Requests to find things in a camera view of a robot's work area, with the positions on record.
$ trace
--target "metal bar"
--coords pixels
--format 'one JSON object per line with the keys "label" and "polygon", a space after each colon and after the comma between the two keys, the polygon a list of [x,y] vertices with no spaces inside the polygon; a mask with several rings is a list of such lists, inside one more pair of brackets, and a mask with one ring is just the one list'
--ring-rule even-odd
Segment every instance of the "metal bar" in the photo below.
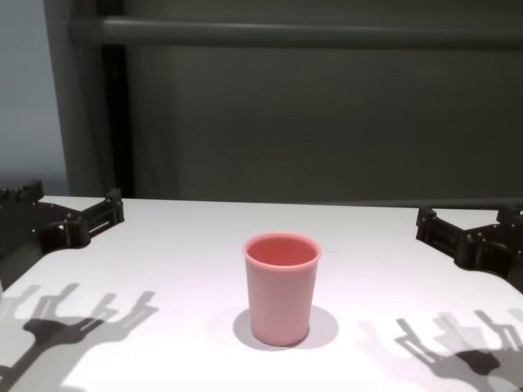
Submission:
{"label": "metal bar", "polygon": [[523,50],[523,27],[204,23],[108,16],[77,20],[69,31],[76,42],[105,45]]}
{"label": "metal bar", "polygon": [[[97,0],[96,6],[102,18],[121,15],[124,11],[123,0]],[[126,48],[103,45],[101,59],[104,66],[105,100],[113,149],[114,180],[125,198],[134,198],[132,122]]]}
{"label": "metal bar", "polygon": [[338,202],[310,202],[305,204],[355,206],[355,207],[398,207],[453,209],[453,210],[498,210],[503,206],[523,206],[523,198],[454,198],[419,200],[354,200]]}

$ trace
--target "cup rim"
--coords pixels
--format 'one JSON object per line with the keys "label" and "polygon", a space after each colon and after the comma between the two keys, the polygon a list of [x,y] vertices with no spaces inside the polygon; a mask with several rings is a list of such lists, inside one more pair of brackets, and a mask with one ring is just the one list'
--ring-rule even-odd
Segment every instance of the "cup rim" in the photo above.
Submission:
{"label": "cup rim", "polygon": [[[274,264],[268,264],[264,263],[263,261],[259,261],[248,254],[248,249],[258,241],[262,241],[263,239],[268,238],[294,238],[300,241],[303,241],[309,245],[311,245],[316,250],[316,255],[313,259],[306,261],[304,263],[295,264],[295,265],[274,265]],[[301,270],[305,269],[313,264],[315,264],[318,259],[322,255],[322,248],[320,244],[314,240],[311,237],[308,237],[304,234],[294,233],[291,231],[270,231],[266,233],[262,233],[259,235],[256,235],[254,237],[251,237],[244,245],[244,256],[246,260],[252,262],[254,265],[258,265],[262,268],[269,269],[269,270]]]}

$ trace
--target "plastic cup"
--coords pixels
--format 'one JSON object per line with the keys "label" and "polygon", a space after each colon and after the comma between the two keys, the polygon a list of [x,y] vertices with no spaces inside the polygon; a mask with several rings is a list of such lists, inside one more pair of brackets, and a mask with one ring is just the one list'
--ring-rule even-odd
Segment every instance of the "plastic cup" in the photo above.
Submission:
{"label": "plastic cup", "polygon": [[321,246],[301,234],[274,232],[244,247],[253,335],[275,346],[292,346],[309,333]]}

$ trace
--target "gray panel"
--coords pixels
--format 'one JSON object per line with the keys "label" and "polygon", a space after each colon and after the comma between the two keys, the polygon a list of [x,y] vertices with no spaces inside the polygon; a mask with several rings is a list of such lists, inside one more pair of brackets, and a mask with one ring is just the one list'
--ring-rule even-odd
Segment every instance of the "gray panel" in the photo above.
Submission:
{"label": "gray panel", "polygon": [[[133,3],[132,11],[190,20],[516,20],[486,2],[403,13],[357,3],[345,15],[347,5],[333,2],[264,4]],[[314,202],[523,193],[515,180],[523,164],[523,53],[151,47],[131,49],[129,59],[141,197]]]}
{"label": "gray panel", "polygon": [[0,2],[0,185],[68,184],[42,2]]}
{"label": "gray panel", "polygon": [[101,49],[74,45],[69,21],[96,14],[93,1],[44,0],[71,194],[103,196],[114,186]]}

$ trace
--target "gray wall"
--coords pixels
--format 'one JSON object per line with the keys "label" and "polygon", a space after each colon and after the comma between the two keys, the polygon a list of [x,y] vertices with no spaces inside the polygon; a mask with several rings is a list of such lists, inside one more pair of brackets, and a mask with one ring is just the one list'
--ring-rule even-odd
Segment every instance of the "gray wall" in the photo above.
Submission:
{"label": "gray wall", "polygon": [[69,192],[42,1],[0,2],[0,186]]}
{"label": "gray wall", "polygon": [[69,39],[69,22],[96,17],[95,2],[44,4],[69,188],[75,196],[102,196],[114,187],[114,172],[101,49]]}
{"label": "gray wall", "polygon": [[[129,1],[134,16],[519,25],[511,2]],[[523,194],[523,53],[134,47],[138,195],[268,202]]]}

